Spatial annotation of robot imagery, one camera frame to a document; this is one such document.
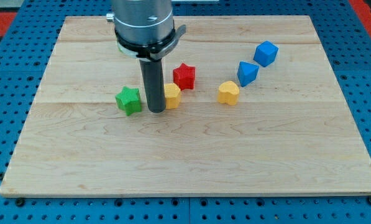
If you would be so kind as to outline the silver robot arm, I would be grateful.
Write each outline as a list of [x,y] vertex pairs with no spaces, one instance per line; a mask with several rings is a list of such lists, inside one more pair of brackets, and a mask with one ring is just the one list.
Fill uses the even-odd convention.
[[119,50],[143,61],[158,61],[168,55],[186,33],[186,26],[175,27],[171,0],[111,0]]

